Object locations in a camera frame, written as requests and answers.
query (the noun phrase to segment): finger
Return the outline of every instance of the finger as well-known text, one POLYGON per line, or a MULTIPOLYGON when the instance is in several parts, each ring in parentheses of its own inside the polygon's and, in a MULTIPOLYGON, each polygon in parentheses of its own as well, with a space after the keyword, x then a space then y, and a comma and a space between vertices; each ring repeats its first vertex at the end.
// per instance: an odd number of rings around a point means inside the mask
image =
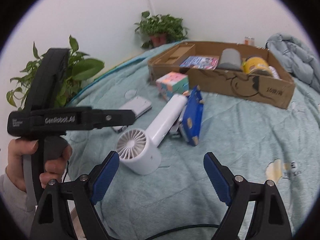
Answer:
POLYGON ((69 160, 70 157, 72 155, 72 148, 70 145, 68 145, 64 150, 63 150, 63 153, 62 153, 62 157, 65 159, 65 160, 69 160))
POLYGON ((44 164, 44 168, 47 172, 56 173, 56 174, 63 174, 64 170, 66 169, 67 160, 62 157, 59 157, 56 160, 49 160, 46 161, 44 164))
POLYGON ((61 177, 62 177, 61 174, 50 173, 50 172, 41 173, 39 176, 42 187, 43 185, 44 186, 47 185, 50 179, 56 179, 58 182, 61 182, 62 181, 61 177))
POLYGON ((11 155, 23 155, 34 154, 38 149, 38 140, 28 141, 23 138, 13 139, 8 145, 8 154, 11 155))

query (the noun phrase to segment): white handheld fan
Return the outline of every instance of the white handheld fan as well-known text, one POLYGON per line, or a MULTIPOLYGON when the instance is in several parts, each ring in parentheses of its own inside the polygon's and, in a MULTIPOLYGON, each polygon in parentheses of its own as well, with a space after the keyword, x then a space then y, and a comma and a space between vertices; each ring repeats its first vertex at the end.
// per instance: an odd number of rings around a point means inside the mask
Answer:
POLYGON ((161 154, 157 147, 187 101, 187 97, 175 94, 145 131, 132 129, 124 132, 116 143, 120 161, 140 175, 154 172, 161 163, 161 154))

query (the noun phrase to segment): cardboard box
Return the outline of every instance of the cardboard box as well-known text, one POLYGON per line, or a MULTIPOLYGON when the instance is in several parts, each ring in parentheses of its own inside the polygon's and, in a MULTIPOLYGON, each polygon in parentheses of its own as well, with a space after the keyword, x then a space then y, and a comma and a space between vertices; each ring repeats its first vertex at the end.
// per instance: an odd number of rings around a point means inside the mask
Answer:
POLYGON ((268 49, 256 48, 244 44, 212 41, 188 41, 175 45, 148 61, 151 81, 174 71, 188 75, 189 86, 200 85, 205 92, 262 102, 287 109, 291 101, 295 84, 292 77, 280 65, 268 49), (231 70, 204 70, 180 67, 189 56, 219 57, 224 49, 233 48, 241 57, 256 55, 265 59, 278 72, 281 80, 257 74, 245 74, 231 70))
POLYGON ((158 78, 156 85, 166 101, 169 101, 174 94, 183 94, 189 90, 188 76, 177 72, 170 72, 158 78))

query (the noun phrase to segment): white power bank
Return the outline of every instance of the white power bank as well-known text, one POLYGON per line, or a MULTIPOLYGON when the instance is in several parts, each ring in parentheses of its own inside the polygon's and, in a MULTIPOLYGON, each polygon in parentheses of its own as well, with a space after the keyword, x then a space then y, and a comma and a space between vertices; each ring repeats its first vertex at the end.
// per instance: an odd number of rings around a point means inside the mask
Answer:
MULTIPOLYGON (((120 110, 132 110, 136 115, 136 119, 152 108, 151 102, 143 97, 135 97, 129 102, 121 106, 120 110)), ((127 129, 127 126, 112 127, 115 132, 122 132, 127 129)))
POLYGON ((177 120, 187 102, 188 98, 186 96, 180 94, 173 95, 146 129, 146 134, 151 138, 151 141, 156 147, 158 147, 162 139, 177 120))

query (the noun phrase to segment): terracotta pot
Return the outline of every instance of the terracotta pot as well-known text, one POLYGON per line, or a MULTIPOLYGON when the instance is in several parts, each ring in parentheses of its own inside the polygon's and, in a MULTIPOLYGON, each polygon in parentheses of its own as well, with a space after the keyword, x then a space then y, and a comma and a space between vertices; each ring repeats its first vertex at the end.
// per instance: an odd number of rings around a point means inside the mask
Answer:
POLYGON ((150 39, 152 41, 152 44, 154 47, 159 47, 163 44, 167 43, 167 34, 166 33, 161 33, 157 36, 150 36, 150 39))

